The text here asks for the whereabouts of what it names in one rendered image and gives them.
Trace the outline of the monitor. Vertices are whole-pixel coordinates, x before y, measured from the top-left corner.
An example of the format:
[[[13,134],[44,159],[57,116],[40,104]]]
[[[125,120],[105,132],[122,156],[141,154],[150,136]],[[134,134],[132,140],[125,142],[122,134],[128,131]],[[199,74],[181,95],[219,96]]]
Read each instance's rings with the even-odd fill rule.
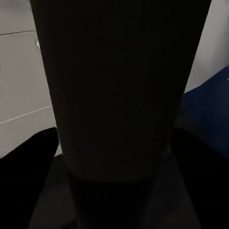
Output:
[[[56,127],[62,229],[143,229],[183,94],[228,65],[229,0],[0,0],[0,159]]]

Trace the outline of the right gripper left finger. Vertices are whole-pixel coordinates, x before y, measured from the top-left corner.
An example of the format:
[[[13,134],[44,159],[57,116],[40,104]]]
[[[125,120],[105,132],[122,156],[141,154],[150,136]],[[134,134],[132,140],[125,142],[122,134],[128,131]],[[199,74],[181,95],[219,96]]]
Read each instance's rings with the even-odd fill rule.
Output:
[[[0,229],[28,229],[58,147],[51,127],[0,159]]]

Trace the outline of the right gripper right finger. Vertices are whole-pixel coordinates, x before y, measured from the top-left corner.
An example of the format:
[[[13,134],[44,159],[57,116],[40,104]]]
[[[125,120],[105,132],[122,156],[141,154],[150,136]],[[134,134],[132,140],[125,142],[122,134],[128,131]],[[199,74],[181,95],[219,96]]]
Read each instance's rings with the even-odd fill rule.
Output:
[[[229,159],[175,126],[169,142],[202,229],[229,229]]]

